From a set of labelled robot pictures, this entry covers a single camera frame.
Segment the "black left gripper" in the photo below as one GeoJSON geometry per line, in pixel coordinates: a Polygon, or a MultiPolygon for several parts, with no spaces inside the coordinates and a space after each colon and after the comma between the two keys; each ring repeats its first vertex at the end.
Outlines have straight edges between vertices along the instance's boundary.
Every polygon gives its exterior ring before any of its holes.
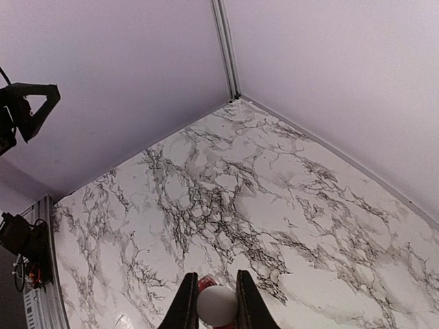
{"type": "Polygon", "coordinates": [[[40,131],[43,123],[60,101],[55,84],[14,83],[1,89],[1,155],[16,146],[16,131],[28,143],[40,131]],[[28,96],[44,96],[45,101],[33,111],[28,96]]]}

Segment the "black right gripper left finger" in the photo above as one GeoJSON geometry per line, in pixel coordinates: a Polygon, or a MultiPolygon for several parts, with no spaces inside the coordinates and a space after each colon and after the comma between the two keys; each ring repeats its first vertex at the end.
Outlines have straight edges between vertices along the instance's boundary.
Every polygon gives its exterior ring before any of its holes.
{"type": "Polygon", "coordinates": [[[198,275],[186,273],[158,329],[198,329],[198,275]]]}

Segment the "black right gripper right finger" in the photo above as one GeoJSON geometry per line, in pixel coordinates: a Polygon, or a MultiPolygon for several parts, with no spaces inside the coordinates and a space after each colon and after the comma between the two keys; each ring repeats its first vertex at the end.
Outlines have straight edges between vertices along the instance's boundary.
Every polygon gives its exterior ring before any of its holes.
{"type": "Polygon", "coordinates": [[[280,329],[270,314],[249,271],[239,270],[236,279],[238,312],[235,327],[241,329],[280,329]]]}

